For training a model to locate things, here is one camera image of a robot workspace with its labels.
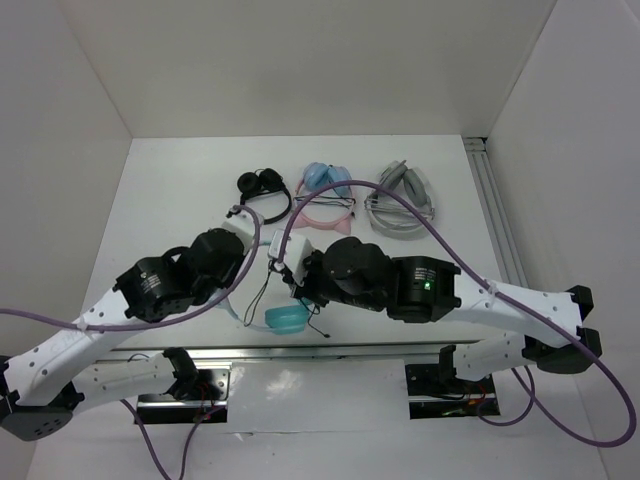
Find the teal cat-ear headphones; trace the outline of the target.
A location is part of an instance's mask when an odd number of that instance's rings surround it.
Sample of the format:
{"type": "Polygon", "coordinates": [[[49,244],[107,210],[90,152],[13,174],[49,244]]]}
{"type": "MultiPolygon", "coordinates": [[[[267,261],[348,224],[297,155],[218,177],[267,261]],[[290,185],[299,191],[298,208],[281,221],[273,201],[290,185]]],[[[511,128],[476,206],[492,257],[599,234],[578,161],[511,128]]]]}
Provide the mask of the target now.
{"type": "Polygon", "coordinates": [[[233,322],[237,330],[248,330],[260,334],[288,336],[302,333],[308,326],[311,317],[316,313],[316,305],[309,300],[295,300],[293,303],[268,308],[264,311],[261,323],[256,323],[257,306],[264,296],[265,287],[261,287],[245,312],[240,315],[229,297],[214,304],[221,297],[214,294],[204,305],[224,312],[233,322]]]}

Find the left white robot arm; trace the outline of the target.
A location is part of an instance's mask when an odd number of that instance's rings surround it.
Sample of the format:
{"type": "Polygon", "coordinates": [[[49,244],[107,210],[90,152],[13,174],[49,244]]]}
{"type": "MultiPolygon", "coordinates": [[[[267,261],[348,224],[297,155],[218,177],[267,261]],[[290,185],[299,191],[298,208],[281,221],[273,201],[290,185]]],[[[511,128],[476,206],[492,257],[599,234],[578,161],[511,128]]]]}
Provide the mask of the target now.
{"type": "Polygon", "coordinates": [[[177,400],[196,390],[199,373],[182,347],[146,360],[99,366],[97,360],[169,316],[210,305],[234,280],[254,236],[216,228],[188,246],[145,257],[78,319],[29,351],[1,361],[1,427],[30,442],[76,415],[143,394],[177,400]]]}

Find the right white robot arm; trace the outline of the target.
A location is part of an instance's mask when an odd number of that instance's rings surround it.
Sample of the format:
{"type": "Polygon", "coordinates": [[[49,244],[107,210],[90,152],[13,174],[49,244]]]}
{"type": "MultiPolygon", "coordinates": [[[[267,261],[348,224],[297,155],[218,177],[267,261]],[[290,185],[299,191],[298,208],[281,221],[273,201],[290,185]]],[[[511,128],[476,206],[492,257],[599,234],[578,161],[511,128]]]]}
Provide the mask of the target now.
{"type": "Polygon", "coordinates": [[[454,263],[427,256],[389,257],[345,237],[326,250],[291,234],[279,249],[294,298],[383,312],[405,324],[465,322],[501,335],[439,352],[436,379],[448,392],[495,372],[534,365],[559,375],[586,371],[602,354],[599,333],[584,327],[589,288],[547,293],[501,282],[478,284],[454,263]]]}

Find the pink and blue cat-ear headphones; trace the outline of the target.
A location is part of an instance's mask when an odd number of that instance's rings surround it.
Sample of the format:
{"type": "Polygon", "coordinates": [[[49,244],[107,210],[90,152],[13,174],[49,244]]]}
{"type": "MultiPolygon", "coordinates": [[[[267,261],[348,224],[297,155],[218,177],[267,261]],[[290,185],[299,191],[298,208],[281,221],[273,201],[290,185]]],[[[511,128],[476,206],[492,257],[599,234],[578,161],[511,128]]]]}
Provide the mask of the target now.
{"type": "Polygon", "coordinates": [[[294,200],[296,204],[301,203],[309,194],[327,187],[327,190],[314,197],[308,203],[308,206],[334,207],[343,209],[344,212],[334,220],[315,220],[306,213],[300,213],[294,220],[293,228],[332,230],[342,235],[350,235],[356,197],[350,186],[336,186],[336,184],[351,179],[350,172],[344,166],[334,166],[320,162],[308,164],[295,189],[294,200]]]}

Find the grey over-ear headphones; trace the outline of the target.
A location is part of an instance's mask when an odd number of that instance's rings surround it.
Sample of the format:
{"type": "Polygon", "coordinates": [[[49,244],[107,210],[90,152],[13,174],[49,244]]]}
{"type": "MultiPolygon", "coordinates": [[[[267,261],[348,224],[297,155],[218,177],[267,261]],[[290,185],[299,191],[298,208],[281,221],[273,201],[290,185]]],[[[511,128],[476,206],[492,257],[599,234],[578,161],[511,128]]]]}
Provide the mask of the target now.
{"type": "Polygon", "coordinates": [[[435,218],[433,200],[427,184],[417,169],[409,168],[406,161],[393,161],[378,176],[378,184],[384,189],[372,191],[365,199],[364,207],[372,229],[378,234],[395,240],[417,240],[429,231],[412,211],[387,194],[396,193],[402,185],[405,201],[412,205],[420,218],[435,218]]]}

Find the small black headphones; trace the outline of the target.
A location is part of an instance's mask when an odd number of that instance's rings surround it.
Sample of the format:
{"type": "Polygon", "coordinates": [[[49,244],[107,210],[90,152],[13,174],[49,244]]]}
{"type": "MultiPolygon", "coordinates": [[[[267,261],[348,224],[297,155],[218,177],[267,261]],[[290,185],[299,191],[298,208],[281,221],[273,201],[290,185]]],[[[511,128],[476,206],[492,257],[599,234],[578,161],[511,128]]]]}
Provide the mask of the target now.
{"type": "Polygon", "coordinates": [[[276,216],[265,219],[265,225],[272,225],[284,220],[292,210],[292,195],[283,177],[272,168],[245,172],[237,179],[236,186],[240,192],[241,205],[245,205],[250,200],[269,195],[282,194],[286,197],[287,206],[285,209],[276,216]]]}

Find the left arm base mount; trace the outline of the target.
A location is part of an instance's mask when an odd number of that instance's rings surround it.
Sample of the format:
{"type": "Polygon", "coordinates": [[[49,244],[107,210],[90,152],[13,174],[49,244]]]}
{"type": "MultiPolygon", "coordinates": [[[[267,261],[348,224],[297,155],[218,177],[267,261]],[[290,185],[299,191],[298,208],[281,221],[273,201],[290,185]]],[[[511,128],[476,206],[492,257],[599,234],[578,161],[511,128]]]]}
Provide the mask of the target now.
{"type": "Polygon", "coordinates": [[[190,392],[180,399],[169,394],[145,394],[138,397],[135,407],[148,425],[187,425],[197,422],[223,424],[228,420],[231,391],[230,362],[196,360],[198,380],[190,392]]]}

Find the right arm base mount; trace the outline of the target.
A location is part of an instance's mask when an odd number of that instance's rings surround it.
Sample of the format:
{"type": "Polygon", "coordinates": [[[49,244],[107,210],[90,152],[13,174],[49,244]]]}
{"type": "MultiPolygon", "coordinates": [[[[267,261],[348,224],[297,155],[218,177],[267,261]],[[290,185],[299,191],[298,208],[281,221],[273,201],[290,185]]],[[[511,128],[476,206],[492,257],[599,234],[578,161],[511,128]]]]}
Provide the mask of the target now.
{"type": "Polygon", "coordinates": [[[478,381],[442,379],[439,370],[442,345],[407,343],[401,347],[412,420],[476,417],[479,406],[484,415],[500,415],[491,376],[478,381]]]}

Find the aluminium right side rail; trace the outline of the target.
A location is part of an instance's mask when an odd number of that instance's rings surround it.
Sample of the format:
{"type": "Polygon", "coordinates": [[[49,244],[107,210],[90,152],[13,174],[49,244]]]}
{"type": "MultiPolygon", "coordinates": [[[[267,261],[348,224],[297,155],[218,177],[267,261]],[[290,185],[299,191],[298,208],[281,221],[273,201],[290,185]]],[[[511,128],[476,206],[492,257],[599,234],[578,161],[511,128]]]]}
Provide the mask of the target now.
{"type": "Polygon", "coordinates": [[[483,214],[489,227],[489,235],[497,257],[500,274],[505,282],[528,287],[529,282],[490,164],[486,139],[463,137],[462,140],[483,214]]]}

